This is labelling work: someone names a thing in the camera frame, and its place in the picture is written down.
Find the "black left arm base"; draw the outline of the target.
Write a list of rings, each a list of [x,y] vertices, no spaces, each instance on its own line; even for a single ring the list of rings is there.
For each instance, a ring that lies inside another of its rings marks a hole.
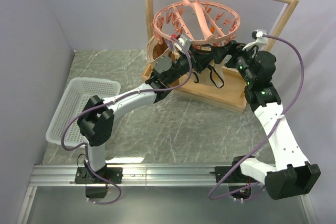
[[[96,172],[99,176],[115,184],[120,184],[123,168],[122,167],[104,167]],[[75,176],[75,184],[102,184],[104,180],[96,177],[87,166],[78,167]]]

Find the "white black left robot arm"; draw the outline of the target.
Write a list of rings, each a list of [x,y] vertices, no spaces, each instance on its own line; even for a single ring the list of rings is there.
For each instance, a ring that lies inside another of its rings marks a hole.
[[[94,183],[106,177],[105,143],[111,138],[115,120],[142,106],[157,103],[173,90],[180,77],[192,77],[207,69],[214,59],[213,47],[190,47],[179,52],[177,60],[169,56],[157,59],[150,77],[139,87],[108,99],[93,96],[77,120],[85,137],[87,177]]]

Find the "pink round clip hanger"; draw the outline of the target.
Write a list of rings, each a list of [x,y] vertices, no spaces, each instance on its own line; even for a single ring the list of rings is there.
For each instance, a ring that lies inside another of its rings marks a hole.
[[[162,44],[173,35],[185,36],[194,45],[223,46],[236,38],[240,16],[223,4],[181,0],[165,6],[153,18],[153,36]]]

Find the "beige underwear navy trim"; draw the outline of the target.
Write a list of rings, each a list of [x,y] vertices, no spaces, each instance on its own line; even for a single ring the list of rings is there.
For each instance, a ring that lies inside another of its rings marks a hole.
[[[213,46],[211,44],[191,45],[190,50],[192,48],[212,51]],[[205,86],[221,89],[225,85],[225,77],[222,71],[223,64],[224,61],[222,63],[215,64],[214,60],[212,60],[207,69],[205,69],[203,72],[196,73],[193,71],[191,79],[195,84],[203,84]]]

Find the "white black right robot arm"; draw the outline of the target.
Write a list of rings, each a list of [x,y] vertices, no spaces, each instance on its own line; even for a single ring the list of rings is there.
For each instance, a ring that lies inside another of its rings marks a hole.
[[[262,184],[274,200],[305,195],[312,190],[321,175],[320,168],[317,164],[311,164],[302,152],[285,117],[286,112],[296,102],[301,89],[298,88],[295,97],[286,108],[278,101],[256,107],[254,114],[262,124],[266,137],[217,182],[208,194],[210,200],[238,192],[234,189],[226,194],[214,195],[215,190],[229,175],[238,182],[243,182],[248,177],[254,179],[252,185]],[[271,146],[275,158],[274,166],[253,157],[266,143]]]

